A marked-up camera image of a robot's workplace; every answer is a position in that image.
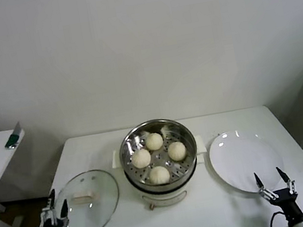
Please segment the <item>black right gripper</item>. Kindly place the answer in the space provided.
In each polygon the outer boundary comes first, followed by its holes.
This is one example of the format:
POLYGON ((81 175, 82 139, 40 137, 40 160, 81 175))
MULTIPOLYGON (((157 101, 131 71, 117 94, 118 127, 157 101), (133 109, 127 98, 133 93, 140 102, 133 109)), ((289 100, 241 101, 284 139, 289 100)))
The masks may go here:
POLYGON ((270 201, 274 206, 279 206, 285 215, 288 223, 300 222, 303 220, 303 213, 296 204, 297 190, 295 187, 295 181, 291 180, 289 176, 283 172, 280 168, 276 167, 280 177, 286 183, 287 188, 271 191, 267 189, 259 176, 254 173, 256 184, 258 187, 258 193, 265 200, 270 201))

